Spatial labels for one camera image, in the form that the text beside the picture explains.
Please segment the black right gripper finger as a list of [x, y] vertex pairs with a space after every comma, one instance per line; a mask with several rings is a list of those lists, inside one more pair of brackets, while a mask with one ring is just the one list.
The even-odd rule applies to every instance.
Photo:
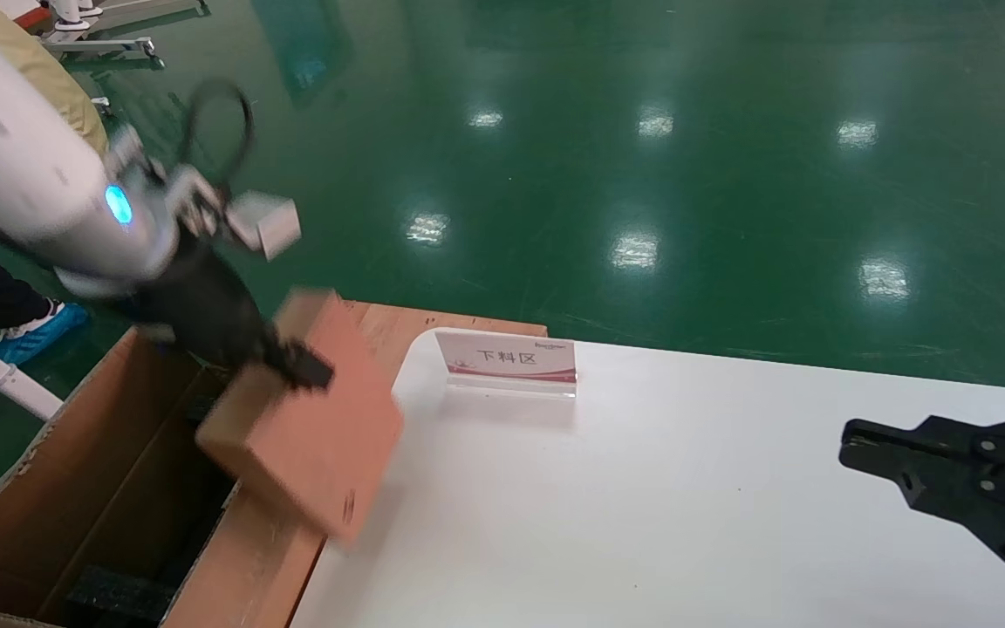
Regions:
[[906, 430], [852, 419], [840, 462], [894, 482], [910, 509], [964, 526], [1005, 562], [1005, 422], [929, 416]]

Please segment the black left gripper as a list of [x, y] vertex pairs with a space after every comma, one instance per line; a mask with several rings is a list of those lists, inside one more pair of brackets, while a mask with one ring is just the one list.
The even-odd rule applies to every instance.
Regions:
[[234, 268], [196, 235], [180, 234], [162, 273], [117, 298], [117, 311], [212, 366], [263, 363], [291, 388], [326, 390], [334, 379], [310, 346], [278, 337]]

